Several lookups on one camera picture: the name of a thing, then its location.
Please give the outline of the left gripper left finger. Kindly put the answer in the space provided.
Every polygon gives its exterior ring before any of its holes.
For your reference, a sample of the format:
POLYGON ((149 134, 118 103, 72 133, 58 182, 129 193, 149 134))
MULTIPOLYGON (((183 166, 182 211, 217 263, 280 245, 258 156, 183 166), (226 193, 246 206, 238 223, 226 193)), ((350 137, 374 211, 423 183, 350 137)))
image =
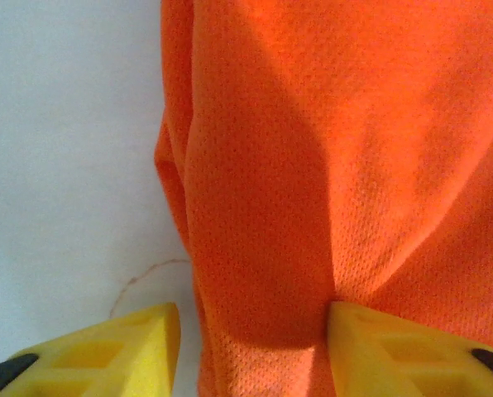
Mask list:
POLYGON ((180 338, 172 303, 110 319, 0 362, 0 396, 170 396, 180 338))

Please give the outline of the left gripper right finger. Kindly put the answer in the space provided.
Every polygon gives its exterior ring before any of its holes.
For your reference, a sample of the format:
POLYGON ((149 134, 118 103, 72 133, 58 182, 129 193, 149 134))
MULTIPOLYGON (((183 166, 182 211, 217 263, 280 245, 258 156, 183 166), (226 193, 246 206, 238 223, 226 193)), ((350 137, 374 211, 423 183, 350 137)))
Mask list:
POLYGON ((493 396, 493 348, 357 304, 328 315, 339 396, 493 396))

